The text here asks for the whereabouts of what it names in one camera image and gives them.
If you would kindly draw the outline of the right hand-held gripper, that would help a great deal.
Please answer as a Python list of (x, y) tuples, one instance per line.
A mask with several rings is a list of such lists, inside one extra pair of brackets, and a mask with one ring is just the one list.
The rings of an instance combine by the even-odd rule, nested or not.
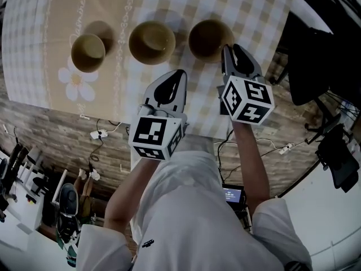
[(221, 53), (224, 85), (218, 87), (220, 114), (241, 123), (262, 123), (274, 110), (271, 86), (263, 77), (248, 79), (235, 75), (261, 76), (262, 69), (251, 53), (238, 44), (224, 45)]

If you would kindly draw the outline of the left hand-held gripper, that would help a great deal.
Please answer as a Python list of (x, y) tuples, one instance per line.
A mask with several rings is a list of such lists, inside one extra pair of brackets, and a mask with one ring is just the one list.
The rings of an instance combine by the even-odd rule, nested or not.
[(129, 146), (142, 158), (169, 160), (185, 136), (187, 74), (182, 69), (156, 79), (130, 125)]

